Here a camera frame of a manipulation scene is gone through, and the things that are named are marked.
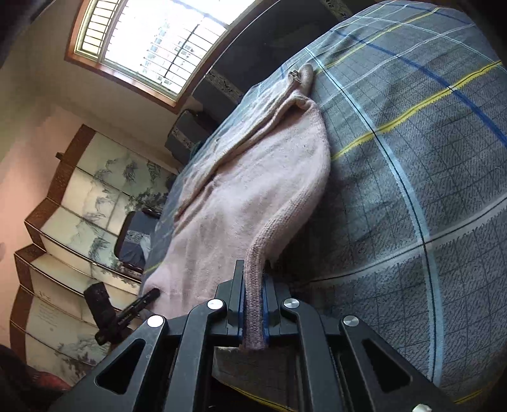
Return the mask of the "blue plaid bed sheet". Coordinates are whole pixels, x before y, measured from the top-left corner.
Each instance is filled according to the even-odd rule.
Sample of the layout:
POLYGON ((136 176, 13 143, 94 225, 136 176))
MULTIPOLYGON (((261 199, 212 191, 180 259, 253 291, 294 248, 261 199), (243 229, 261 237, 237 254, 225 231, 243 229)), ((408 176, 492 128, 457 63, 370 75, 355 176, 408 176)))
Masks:
MULTIPOLYGON (((459 10, 378 3, 252 86, 201 149, 244 99, 303 65, 314 71, 309 96, 324 120, 330 172, 262 283, 271 267, 318 313, 360 317, 457 411, 505 410, 491 400, 506 370, 502 61, 459 10)), ((169 193, 144 283, 168 251, 181 176, 197 154, 169 193)), ((289 351, 222 345, 215 360, 228 386, 293 406, 289 351)))

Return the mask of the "dark sofa backrest cushion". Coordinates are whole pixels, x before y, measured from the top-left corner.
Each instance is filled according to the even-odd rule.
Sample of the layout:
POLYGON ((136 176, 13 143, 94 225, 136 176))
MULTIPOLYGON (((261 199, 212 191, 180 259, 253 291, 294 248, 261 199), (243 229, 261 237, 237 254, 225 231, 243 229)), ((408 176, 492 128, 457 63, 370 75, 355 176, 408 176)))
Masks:
POLYGON ((276 1, 238 34, 192 93, 195 113, 217 127, 253 85, 372 1, 276 1))

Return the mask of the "large wooden framed window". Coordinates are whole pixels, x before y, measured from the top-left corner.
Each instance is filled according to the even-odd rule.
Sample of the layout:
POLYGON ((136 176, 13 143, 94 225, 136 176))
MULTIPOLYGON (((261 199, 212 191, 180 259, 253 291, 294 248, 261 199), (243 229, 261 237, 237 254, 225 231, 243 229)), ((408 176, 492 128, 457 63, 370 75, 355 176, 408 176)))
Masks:
POLYGON ((65 59, 178 113, 271 1, 83 1, 65 59))

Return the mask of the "pink knitted sweater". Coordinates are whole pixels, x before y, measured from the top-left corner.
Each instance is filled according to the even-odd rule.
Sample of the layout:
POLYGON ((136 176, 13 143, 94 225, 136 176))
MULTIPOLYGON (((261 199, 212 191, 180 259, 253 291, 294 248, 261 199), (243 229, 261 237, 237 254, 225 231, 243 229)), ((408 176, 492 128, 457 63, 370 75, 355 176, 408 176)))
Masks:
POLYGON ((309 219, 330 172, 323 117, 309 93, 310 65, 289 72, 201 149, 182 173, 168 251, 144 283, 167 318, 211 298, 244 263, 245 348, 264 348, 262 277, 309 219))

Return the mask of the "painted landscape folding screen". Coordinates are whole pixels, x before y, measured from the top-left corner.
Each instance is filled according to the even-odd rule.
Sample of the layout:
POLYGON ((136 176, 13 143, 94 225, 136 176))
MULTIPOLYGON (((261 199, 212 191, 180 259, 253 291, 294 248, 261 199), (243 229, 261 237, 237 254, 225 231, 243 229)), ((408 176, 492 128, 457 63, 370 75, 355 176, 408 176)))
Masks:
POLYGON ((11 349, 28 366, 76 384, 107 354, 83 296, 102 283, 115 312, 139 294, 141 269, 119 259, 137 212, 163 209, 175 175, 82 125, 58 155, 46 196, 25 219, 30 243, 14 254, 20 286, 11 349))

